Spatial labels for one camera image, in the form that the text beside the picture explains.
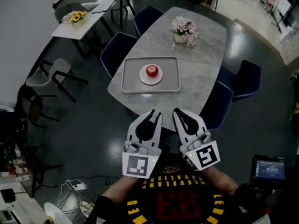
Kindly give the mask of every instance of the gray tray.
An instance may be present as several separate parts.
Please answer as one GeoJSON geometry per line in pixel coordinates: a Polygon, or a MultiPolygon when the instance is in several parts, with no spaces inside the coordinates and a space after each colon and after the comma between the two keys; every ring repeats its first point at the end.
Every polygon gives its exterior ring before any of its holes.
{"type": "Polygon", "coordinates": [[[180,89],[178,59],[175,56],[130,57],[125,59],[121,81],[122,92],[178,92],[180,89]],[[147,85],[140,80],[140,69],[147,64],[156,64],[161,67],[163,77],[159,83],[147,85]]]}

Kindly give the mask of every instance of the dining table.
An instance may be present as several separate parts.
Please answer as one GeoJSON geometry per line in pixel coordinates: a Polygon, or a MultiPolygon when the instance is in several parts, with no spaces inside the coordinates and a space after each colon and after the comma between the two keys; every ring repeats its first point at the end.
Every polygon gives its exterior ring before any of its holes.
{"type": "Polygon", "coordinates": [[[178,59],[181,88],[178,92],[124,93],[121,90],[124,62],[108,86],[108,92],[128,109],[141,115],[155,109],[162,113],[163,127],[175,130],[175,108],[200,114],[216,82],[226,47],[227,31],[220,24],[198,13],[172,7],[139,38],[126,58],[175,56],[178,59]],[[191,19],[197,26],[196,45],[174,41],[171,23],[176,17],[191,19]]]}

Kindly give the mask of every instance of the person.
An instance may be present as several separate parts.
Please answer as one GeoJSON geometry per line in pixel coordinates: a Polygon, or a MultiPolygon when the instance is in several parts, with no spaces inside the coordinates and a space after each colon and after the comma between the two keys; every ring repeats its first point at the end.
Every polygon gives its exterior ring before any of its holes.
{"type": "Polygon", "coordinates": [[[149,179],[123,176],[107,189],[86,224],[246,224],[264,214],[247,184],[215,167],[193,171],[179,154],[162,153],[149,179]]]}

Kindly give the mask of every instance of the apple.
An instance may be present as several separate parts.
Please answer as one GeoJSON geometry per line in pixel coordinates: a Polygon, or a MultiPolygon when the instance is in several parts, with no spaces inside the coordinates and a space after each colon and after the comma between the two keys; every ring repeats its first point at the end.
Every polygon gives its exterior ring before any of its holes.
{"type": "Polygon", "coordinates": [[[146,74],[151,78],[155,78],[157,76],[158,72],[159,72],[159,69],[156,65],[149,65],[146,68],[146,74]]]}

